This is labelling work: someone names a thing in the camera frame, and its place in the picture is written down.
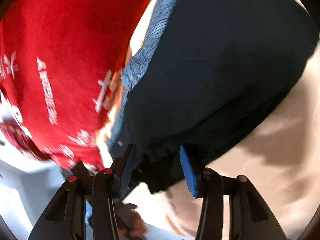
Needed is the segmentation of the person's left hand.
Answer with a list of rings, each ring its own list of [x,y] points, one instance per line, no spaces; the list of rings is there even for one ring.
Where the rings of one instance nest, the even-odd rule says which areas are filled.
[[[135,211],[134,204],[123,204],[110,199],[104,204],[90,201],[88,219],[94,239],[144,239],[146,225]]]

